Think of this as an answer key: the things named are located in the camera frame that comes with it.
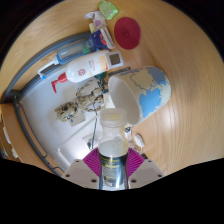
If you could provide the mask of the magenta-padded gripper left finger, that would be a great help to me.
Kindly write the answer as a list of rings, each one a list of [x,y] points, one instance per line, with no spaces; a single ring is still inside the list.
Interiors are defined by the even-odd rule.
[[[75,159],[62,177],[84,188],[98,189],[101,163],[98,149],[92,150],[82,160]]]

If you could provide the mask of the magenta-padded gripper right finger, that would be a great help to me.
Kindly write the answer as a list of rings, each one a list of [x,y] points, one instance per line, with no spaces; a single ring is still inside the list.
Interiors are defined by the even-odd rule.
[[[129,149],[124,179],[126,189],[140,188],[163,177],[163,172],[152,159],[145,159],[134,149]]]

